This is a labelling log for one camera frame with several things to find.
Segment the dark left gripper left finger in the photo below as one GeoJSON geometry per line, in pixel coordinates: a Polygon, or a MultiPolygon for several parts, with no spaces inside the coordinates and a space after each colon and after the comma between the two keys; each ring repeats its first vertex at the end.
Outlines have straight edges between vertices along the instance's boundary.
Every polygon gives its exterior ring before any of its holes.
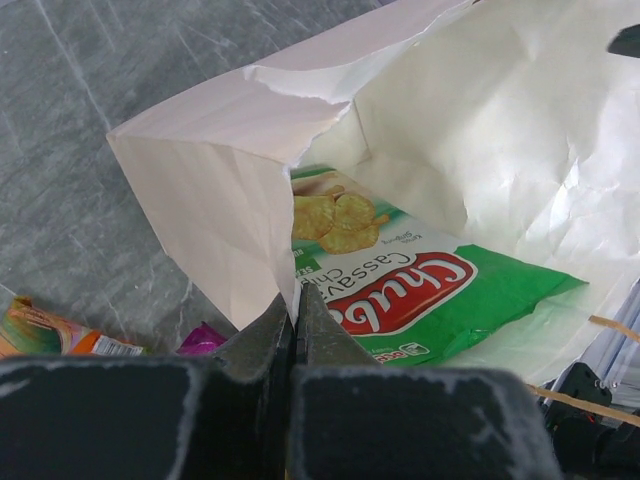
{"type": "Polygon", "coordinates": [[[5,479],[281,479],[293,328],[281,298],[208,356],[1,363],[5,479]]]}

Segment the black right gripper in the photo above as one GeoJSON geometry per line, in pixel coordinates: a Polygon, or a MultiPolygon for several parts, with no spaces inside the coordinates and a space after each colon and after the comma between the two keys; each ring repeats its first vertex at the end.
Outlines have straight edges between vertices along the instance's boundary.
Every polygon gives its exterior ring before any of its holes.
{"type": "MultiPolygon", "coordinates": [[[[612,394],[586,364],[572,365],[559,392],[575,400],[609,407],[612,394]]],[[[555,457],[567,479],[637,479],[639,428],[611,417],[546,399],[545,425],[555,457]]]]}

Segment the green Chuba cassava chips bag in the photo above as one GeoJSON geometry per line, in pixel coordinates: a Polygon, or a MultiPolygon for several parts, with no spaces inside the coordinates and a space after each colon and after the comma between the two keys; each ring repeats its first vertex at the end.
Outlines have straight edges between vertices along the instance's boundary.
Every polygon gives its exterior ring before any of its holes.
{"type": "Polygon", "coordinates": [[[442,233],[335,169],[291,184],[297,279],[381,363],[441,363],[581,286],[442,233]]]}

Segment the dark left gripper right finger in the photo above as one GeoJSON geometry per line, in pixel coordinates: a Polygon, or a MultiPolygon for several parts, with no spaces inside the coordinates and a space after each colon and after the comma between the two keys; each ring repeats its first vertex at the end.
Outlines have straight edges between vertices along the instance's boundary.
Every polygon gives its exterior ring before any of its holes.
{"type": "Polygon", "coordinates": [[[533,395],[492,369],[377,363],[303,288],[292,372],[294,479],[558,479],[533,395]]]}

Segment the beige paper bag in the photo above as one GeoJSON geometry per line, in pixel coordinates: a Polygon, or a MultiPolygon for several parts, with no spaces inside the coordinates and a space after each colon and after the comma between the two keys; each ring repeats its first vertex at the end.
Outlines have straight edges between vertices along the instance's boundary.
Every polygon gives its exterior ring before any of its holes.
{"type": "Polygon", "coordinates": [[[108,136],[165,252],[238,328],[296,313],[298,166],[586,286],[457,366],[556,377],[639,277],[635,1],[397,1],[176,95],[108,136]]]}

